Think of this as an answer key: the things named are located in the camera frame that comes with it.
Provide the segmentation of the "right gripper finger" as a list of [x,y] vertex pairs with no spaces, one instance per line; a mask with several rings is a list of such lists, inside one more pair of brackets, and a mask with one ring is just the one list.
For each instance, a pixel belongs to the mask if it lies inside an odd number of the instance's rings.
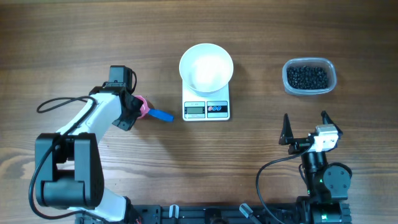
[[281,131],[280,138],[279,138],[279,145],[288,145],[288,144],[292,144],[293,142],[294,142],[294,135],[293,135],[292,128],[290,125],[289,116],[286,113],[284,115],[282,131]]
[[329,117],[329,115],[326,111],[321,112],[321,117],[322,117],[323,124],[332,124],[336,128],[338,135],[339,136],[343,135],[343,131],[332,121],[332,119]]

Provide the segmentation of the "pink scoop blue handle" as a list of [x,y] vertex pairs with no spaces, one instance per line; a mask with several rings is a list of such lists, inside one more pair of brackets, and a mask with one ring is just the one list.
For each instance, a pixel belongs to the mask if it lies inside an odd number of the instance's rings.
[[139,119],[144,118],[146,115],[152,116],[154,118],[157,118],[159,120],[165,121],[165,122],[173,122],[174,117],[171,114],[168,114],[164,111],[153,109],[149,106],[147,100],[141,96],[141,95],[136,95],[136,98],[140,99],[143,104],[140,108],[141,116]]

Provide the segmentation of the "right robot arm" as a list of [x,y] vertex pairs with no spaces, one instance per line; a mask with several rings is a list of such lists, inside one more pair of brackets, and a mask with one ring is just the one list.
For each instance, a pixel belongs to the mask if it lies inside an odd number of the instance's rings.
[[351,223],[351,210],[345,203],[353,176],[352,170],[339,162],[329,163],[327,152],[337,148],[342,130],[326,111],[322,124],[307,137],[295,138],[289,117],[284,115],[279,144],[288,145],[291,156],[301,157],[300,175],[307,187],[307,196],[297,198],[300,223]]

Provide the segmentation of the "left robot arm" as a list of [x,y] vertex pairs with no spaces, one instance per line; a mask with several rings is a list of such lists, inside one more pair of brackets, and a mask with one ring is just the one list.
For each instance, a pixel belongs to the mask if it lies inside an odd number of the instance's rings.
[[114,125],[130,130],[141,116],[142,100],[133,96],[137,75],[124,65],[112,65],[109,80],[88,95],[61,97],[60,105],[85,102],[83,109],[54,133],[35,140],[35,170],[28,199],[31,210],[47,220],[77,216],[101,223],[140,223],[130,199],[104,186],[98,144]]

